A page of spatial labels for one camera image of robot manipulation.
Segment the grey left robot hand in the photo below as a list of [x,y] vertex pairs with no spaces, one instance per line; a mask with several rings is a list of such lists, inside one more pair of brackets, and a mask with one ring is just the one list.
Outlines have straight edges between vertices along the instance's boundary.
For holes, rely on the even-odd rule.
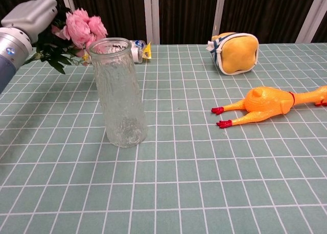
[[38,35],[51,24],[57,13],[56,0],[30,0],[15,6],[1,24],[22,30],[31,43],[36,43]]

